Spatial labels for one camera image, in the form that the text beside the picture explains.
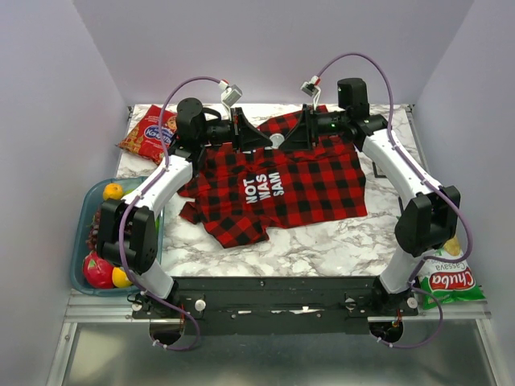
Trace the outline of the clear round sticker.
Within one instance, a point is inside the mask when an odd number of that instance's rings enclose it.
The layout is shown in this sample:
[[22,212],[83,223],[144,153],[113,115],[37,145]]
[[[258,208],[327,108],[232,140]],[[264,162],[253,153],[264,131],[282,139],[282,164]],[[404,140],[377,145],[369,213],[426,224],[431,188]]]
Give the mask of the clear round sticker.
[[285,140],[284,136],[280,133],[274,133],[270,135],[269,139],[271,142],[271,148],[275,150],[278,149]]

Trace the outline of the red black plaid shirt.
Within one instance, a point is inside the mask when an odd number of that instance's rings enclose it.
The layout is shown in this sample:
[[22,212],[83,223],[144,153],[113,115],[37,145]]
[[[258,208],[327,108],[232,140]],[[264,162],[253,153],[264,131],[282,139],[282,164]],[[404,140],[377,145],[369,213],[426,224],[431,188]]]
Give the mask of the red black plaid shirt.
[[284,153],[210,148],[199,175],[181,189],[180,216],[202,224],[224,248],[268,240],[267,228],[363,217],[365,174],[354,145],[320,138],[313,150]]

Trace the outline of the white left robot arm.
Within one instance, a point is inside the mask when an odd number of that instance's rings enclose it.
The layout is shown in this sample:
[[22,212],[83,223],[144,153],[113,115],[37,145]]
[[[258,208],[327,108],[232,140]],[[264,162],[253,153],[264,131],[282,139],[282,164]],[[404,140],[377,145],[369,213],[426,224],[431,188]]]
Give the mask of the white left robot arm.
[[272,145],[268,136],[251,125],[242,109],[228,110],[224,119],[196,98],[177,105],[176,130],[162,163],[131,193],[101,205],[97,255],[123,267],[130,281],[151,296],[150,307],[162,318],[178,309],[174,280],[156,260],[155,221],[172,196],[200,171],[209,146],[229,143],[251,151]]

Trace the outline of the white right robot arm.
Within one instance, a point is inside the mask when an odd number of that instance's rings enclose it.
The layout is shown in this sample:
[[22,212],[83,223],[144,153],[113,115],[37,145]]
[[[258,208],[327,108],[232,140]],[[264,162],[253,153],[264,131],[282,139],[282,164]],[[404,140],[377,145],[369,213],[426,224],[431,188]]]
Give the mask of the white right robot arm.
[[279,149],[310,150],[319,137],[340,135],[375,162],[392,183],[403,204],[394,229],[398,246],[379,277],[382,288],[370,295],[372,309],[387,315],[398,308],[398,293],[408,289],[422,259],[455,235],[460,193],[425,172],[389,129],[386,118],[370,113],[367,86],[361,78],[339,80],[337,88],[339,111],[321,113],[314,105],[303,106],[298,123]]

